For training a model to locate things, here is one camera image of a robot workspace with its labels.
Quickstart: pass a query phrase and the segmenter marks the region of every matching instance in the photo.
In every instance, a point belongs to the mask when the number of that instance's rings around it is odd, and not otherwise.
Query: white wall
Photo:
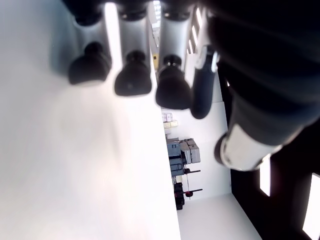
[[[192,86],[194,66],[197,56],[187,55],[185,78]],[[172,113],[174,120],[178,121],[178,127],[170,128],[168,138],[188,139],[193,138],[200,150],[200,163],[188,164],[191,173],[182,176],[183,190],[203,189],[195,192],[190,200],[211,198],[231,193],[230,170],[218,164],[214,158],[214,147],[218,139],[227,131],[227,119],[225,105],[222,102],[220,83],[218,77],[214,81],[213,103],[207,117],[195,119],[190,110],[163,109],[163,113]]]
[[[178,219],[181,240],[261,240],[232,194],[188,201]]]
[[[113,69],[70,86],[52,59],[68,50],[66,14],[59,0],[0,1],[0,239],[179,240],[154,72],[149,95],[115,96],[109,5]]]

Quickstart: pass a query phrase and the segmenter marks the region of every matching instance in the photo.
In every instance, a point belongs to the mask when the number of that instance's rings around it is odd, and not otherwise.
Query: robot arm
[[[63,0],[74,15],[80,57],[69,68],[69,81],[104,81],[111,69],[103,21],[107,0]],[[151,91],[147,0],[114,0],[118,9],[123,69],[114,90],[120,96]],[[264,0],[203,0],[198,61],[192,89],[185,81],[187,39],[195,2],[162,0],[159,82],[156,102],[190,109],[197,119],[211,108],[219,65],[233,92],[229,129],[215,146],[216,160],[250,171],[261,159],[290,143],[320,116],[320,17],[317,3]]]

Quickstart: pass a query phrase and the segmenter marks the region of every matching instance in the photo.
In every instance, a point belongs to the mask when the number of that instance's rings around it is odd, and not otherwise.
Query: ceiling light
[[[190,53],[194,54],[194,51],[192,50],[191,40],[189,39],[189,47],[190,47]]]
[[[199,8],[196,9],[196,18],[198,19],[198,24],[199,24],[199,27],[201,28],[202,27],[202,18],[201,18],[201,13],[200,13]]]
[[[312,239],[318,240],[320,237],[320,176],[313,173],[308,207],[305,214],[303,231]]]
[[[215,51],[212,57],[211,71],[215,73],[217,71],[218,52]]]
[[[260,189],[270,197],[270,154],[265,156],[260,165]]]
[[[197,46],[198,45],[198,39],[197,39],[195,26],[192,26],[192,34],[193,34],[193,39],[194,39],[195,45]]]

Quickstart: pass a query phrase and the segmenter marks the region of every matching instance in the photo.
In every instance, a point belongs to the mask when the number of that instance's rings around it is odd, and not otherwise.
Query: black object
[[[78,57],[69,67],[68,78],[72,85],[89,81],[104,82],[111,69],[111,59],[103,52],[98,42],[88,44],[84,55]]]
[[[97,23],[102,16],[101,0],[62,0],[81,26]]]
[[[310,240],[303,226],[312,174],[320,175],[319,133],[320,120],[270,157],[270,196],[260,171],[231,170],[232,194],[263,240]]]
[[[184,110],[191,107],[191,90],[181,70],[170,65],[160,72],[155,100],[159,106],[168,109]]]
[[[175,183],[173,185],[174,188],[174,200],[175,200],[175,206],[177,210],[182,210],[183,205],[185,205],[185,197],[184,197],[184,191],[182,188],[182,183]]]
[[[222,141],[224,139],[224,137],[227,135],[227,133],[223,134],[219,140],[216,142],[215,144],[215,147],[214,147],[214,158],[215,160],[221,164],[221,165],[224,165],[222,160],[221,160],[221,153],[220,153],[220,149],[221,149],[221,144],[222,144]]]
[[[212,105],[215,73],[212,72],[213,52],[206,55],[201,69],[194,70],[191,114],[196,119],[205,118]]]
[[[186,191],[185,192],[185,196],[188,198],[191,198],[194,195],[194,193],[192,191]]]
[[[150,93],[150,71],[138,60],[129,62],[115,79],[114,91],[119,96],[135,96]]]
[[[119,16],[126,21],[137,21],[147,15],[148,1],[140,0],[139,2],[126,2],[121,4],[117,1],[117,10]]]
[[[194,0],[162,0],[161,9],[163,17],[173,21],[183,21],[188,19],[193,9]]]
[[[203,2],[215,15],[208,35],[233,92],[228,132],[238,124],[260,143],[288,144],[320,116],[319,3]]]
[[[193,173],[199,173],[199,172],[201,172],[201,170],[190,171],[190,168],[184,169],[184,174],[193,174]]]
[[[186,191],[184,192],[185,196],[188,198],[191,198],[194,195],[194,192],[199,192],[202,191],[203,189],[196,189],[196,190],[192,190],[192,191]]]

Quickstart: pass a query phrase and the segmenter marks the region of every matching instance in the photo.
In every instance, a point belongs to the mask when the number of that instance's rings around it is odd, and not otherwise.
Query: white joint cover
[[[250,171],[260,159],[280,148],[281,146],[270,146],[254,140],[238,124],[235,124],[229,138],[222,141],[220,155],[227,167]]]

